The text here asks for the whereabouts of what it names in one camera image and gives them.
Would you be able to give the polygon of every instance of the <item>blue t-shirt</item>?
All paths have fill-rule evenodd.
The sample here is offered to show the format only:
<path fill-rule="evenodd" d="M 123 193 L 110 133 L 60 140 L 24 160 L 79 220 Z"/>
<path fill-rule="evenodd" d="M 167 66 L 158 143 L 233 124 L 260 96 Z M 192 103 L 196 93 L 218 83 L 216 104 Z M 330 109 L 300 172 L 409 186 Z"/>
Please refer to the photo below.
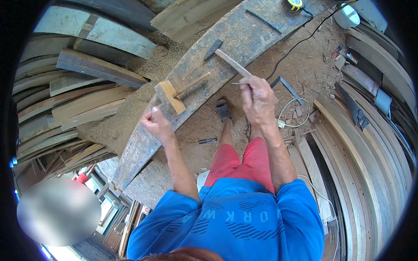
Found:
<path fill-rule="evenodd" d="M 127 257 L 137 260 L 182 246 L 209 249 L 226 261 L 320 260 L 324 228 L 302 180 L 282 185 L 277 195 L 259 182 L 218 179 L 197 200 L 167 191 L 136 227 Z"/>

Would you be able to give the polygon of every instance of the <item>tape measure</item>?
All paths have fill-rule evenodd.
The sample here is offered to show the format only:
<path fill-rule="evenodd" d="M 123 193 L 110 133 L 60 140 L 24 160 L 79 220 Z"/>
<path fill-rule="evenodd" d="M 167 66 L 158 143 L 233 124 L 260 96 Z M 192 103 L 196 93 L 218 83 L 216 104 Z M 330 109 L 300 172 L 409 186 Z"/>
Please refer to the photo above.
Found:
<path fill-rule="evenodd" d="M 290 10 L 303 10 L 305 5 L 303 4 L 302 0 L 285 0 L 290 5 Z"/>

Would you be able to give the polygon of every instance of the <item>black cable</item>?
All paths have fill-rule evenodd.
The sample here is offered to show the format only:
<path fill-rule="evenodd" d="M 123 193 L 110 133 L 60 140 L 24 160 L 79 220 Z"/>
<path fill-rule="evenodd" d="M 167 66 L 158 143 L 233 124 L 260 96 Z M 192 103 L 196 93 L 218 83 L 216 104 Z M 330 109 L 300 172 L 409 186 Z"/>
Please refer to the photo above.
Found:
<path fill-rule="evenodd" d="M 332 14 L 330 14 L 327 18 L 325 18 L 325 19 L 323 19 L 322 20 L 322 22 L 318 25 L 318 27 L 315 29 L 315 31 L 313 31 L 313 33 L 311 34 L 311 36 L 309 36 L 308 38 L 306 38 L 306 39 L 303 39 L 303 40 L 301 40 L 301 41 L 299 41 L 297 44 L 295 44 L 289 51 L 288 51 L 288 53 L 285 55 L 285 56 L 283 56 L 277 63 L 276 63 L 276 67 L 274 68 L 274 71 L 271 73 L 271 75 L 269 76 L 269 77 L 267 77 L 266 78 L 266 80 L 268 80 L 268 79 L 270 79 L 270 77 L 271 76 L 273 76 L 273 74 L 276 72 L 276 70 L 277 70 L 277 66 L 279 65 L 279 63 L 284 59 L 284 58 L 286 58 L 287 57 L 287 55 L 289 55 L 290 54 L 290 52 L 296 47 L 296 46 L 298 46 L 298 44 L 300 44 L 300 43 L 302 43 L 303 41 L 306 41 L 306 40 L 308 40 L 309 38 L 311 38 L 313 35 L 314 35 L 314 33 L 318 30 L 318 28 L 325 22 L 325 20 L 327 20 L 328 18 L 330 18 L 333 14 L 335 14 L 337 11 L 339 11 L 340 10 L 340 8 L 337 8 Z M 304 11 L 306 12 L 306 13 L 308 13 L 308 14 L 310 14 L 311 15 L 311 18 L 310 18 L 310 20 L 309 21 L 307 21 L 306 23 L 304 23 L 302 26 L 305 26 L 305 24 L 307 24 L 307 23 L 309 23 L 310 21 L 312 21 L 312 19 L 314 18 L 314 15 L 311 13 L 311 12 L 309 12 L 309 11 L 306 11 L 305 9 L 304 9 Z"/>

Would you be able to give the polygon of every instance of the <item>red shorts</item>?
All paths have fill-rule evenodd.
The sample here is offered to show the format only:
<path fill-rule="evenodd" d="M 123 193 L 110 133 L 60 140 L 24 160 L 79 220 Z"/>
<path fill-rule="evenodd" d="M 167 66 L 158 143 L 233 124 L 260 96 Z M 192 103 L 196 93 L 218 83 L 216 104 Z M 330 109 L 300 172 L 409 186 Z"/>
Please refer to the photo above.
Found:
<path fill-rule="evenodd" d="M 242 164 L 238 153 L 231 145 L 221 145 L 204 185 L 213 186 L 216 180 L 222 177 L 254 180 L 263 184 L 267 190 L 274 192 L 265 141 L 260 137 L 250 141 L 245 148 Z"/>

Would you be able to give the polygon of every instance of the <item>workbench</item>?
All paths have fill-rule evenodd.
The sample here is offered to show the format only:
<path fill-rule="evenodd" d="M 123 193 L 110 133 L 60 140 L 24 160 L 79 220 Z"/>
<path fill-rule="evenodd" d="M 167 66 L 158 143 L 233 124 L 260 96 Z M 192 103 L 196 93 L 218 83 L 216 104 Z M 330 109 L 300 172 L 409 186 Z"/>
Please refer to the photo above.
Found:
<path fill-rule="evenodd" d="M 314 16 L 334 4 L 335 1 L 329 0 L 310 0 L 305 3 L 306 9 Z M 279 25 L 279 30 L 283 34 L 247 13 L 246 9 L 270 23 Z M 173 130 L 176 131 L 200 106 L 237 75 L 232 67 L 217 56 L 203 61 L 208 49 L 218 38 L 224 41 L 221 50 L 245 67 L 275 43 L 299 29 L 309 19 L 310 15 L 304 11 L 291 11 L 283 0 L 252 2 L 245 0 L 233 8 L 189 49 L 166 78 L 175 88 L 180 89 L 204 73 L 211 72 L 210 77 L 180 95 L 186 106 L 183 113 L 176 115 L 175 112 L 170 113 L 164 107 L 161 108 L 164 116 L 171 122 Z M 145 112 L 160 103 L 158 96 L 154 95 Z M 115 187 L 110 186 L 116 196 L 131 183 L 160 147 L 160 142 L 138 123 L 113 177 Z"/>

